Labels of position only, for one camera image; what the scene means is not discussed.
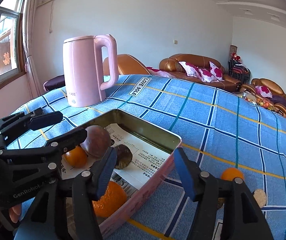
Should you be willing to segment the small tan round fruit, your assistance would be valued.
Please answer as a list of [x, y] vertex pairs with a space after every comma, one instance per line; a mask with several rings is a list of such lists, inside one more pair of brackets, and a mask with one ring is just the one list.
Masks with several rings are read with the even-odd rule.
[[267, 196], [264, 190], [256, 189], [252, 194], [260, 208], [266, 206]]

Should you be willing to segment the large orange in tin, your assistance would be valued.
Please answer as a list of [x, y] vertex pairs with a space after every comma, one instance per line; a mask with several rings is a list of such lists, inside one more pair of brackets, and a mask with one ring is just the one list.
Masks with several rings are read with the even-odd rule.
[[105, 194], [97, 202], [93, 201], [95, 215], [108, 218], [127, 201], [127, 194], [116, 182], [110, 181]]

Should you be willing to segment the small orange in tin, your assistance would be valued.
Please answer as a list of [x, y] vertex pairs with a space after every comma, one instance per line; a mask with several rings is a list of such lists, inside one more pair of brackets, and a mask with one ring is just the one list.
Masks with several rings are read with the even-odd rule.
[[81, 168], [87, 163], [87, 154], [81, 146], [76, 146], [63, 155], [63, 159], [72, 167]]

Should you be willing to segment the purple stool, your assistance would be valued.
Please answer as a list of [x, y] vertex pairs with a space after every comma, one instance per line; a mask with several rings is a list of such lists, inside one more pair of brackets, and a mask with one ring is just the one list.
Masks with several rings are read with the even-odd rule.
[[43, 89], [45, 92], [52, 91], [65, 86], [64, 75], [56, 76], [48, 81], [45, 81], [43, 84]]

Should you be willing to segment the purple passion fruit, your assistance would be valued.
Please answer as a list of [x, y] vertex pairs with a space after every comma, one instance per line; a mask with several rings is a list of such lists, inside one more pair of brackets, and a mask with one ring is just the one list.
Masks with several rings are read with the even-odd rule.
[[94, 158], [102, 158], [111, 146], [109, 133], [99, 125], [93, 125], [86, 128], [87, 137], [80, 146], [85, 152]]

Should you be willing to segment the printed paper in tin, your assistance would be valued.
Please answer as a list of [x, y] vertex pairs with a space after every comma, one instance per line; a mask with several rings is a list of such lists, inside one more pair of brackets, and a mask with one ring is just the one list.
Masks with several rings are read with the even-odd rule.
[[132, 162], [123, 170], [114, 169], [111, 177], [130, 198], [155, 174], [169, 154], [126, 132], [117, 124], [110, 124], [105, 129], [110, 134], [112, 147], [126, 145], [133, 154]]

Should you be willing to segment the blue plaid tablecloth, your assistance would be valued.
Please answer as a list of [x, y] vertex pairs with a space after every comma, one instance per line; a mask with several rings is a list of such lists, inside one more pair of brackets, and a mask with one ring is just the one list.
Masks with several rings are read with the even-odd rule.
[[215, 177], [237, 167], [251, 191], [265, 192], [263, 215], [274, 239], [285, 239], [286, 118], [224, 90], [179, 79], [150, 76], [143, 91], [132, 96], [140, 80], [140, 75], [120, 76], [107, 89], [106, 100], [85, 108], [71, 107], [64, 88], [31, 100], [19, 110], [60, 111], [63, 120], [27, 132], [11, 148], [43, 146], [103, 113], [120, 109], [179, 135], [188, 158]]

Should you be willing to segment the pink electric kettle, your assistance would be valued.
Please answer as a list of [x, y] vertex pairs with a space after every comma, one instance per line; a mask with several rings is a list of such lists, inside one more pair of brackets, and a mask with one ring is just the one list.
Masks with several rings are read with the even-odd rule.
[[[108, 51], [110, 79], [103, 78], [102, 48]], [[88, 107], [106, 98], [119, 78], [117, 43], [111, 35], [79, 36], [63, 42], [63, 69], [68, 103]]]

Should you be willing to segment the window with curtain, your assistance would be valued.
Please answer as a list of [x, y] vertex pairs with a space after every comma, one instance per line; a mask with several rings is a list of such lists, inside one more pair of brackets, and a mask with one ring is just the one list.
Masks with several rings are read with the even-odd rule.
[[26, 91], [40, 96], [32, 57], [33, 21], [38, 0], [0, 0], [0, 89], [21, 76]]

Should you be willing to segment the pink metal tin box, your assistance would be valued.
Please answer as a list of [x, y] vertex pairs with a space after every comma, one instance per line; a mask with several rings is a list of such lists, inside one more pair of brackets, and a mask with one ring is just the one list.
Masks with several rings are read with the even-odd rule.
[[120, 109], [113, 109], [81, 125], [105, 128], [114, 146], [125, 145], [132, 162], [124, 169], [115, 169], [111, 179], [119, 183], [128, 200], [110, 217], [100, 223], [103, 238], [107, 238], [128, 220], [155, 192], [174, 167], [173, 152], [182, 138], [162, 127]]

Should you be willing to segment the brown leather chair back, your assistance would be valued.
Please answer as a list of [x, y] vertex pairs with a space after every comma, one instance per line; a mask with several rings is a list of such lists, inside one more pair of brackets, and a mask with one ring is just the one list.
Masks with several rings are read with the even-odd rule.
[[120, 75], [143, 74], [148, 75], [146, 66], [137, 58], [129, 54], [119, 54], [117, 57]]

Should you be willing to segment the coffee table with fruit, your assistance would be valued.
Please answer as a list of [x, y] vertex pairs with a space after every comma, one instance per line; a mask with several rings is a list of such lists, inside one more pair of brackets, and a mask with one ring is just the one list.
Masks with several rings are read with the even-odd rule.
[[249, 92], [235, 92], [234, 94], [236, 96], [244, 99], [245, 101], [254, 104], [254, 105], [259, 105], [259, 106], [264, 107], [264, 108], [270, 107], [270, 103], [267, 100], [258, 98]]

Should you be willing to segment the stacked chairs in corner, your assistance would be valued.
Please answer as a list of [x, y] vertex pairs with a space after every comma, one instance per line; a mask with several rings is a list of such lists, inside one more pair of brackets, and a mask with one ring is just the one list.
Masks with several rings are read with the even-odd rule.
[[237, 46], [234, 45], [230, 45], [228, 74], [239, 80], [242, 84], [247, 84], [250, 81], [251, 72], [242, 63], [242, 58], [237, 54]]

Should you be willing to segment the brown leather long sofa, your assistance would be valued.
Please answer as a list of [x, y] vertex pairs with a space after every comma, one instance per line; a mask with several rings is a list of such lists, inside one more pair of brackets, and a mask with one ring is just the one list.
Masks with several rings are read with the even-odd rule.
[[241, 82], [227, 74], [219, 61], [194, 54], [175, 54], [163, 59], [159, 69], [177, 79], [217, 87], [228, 92], [236, 92]]

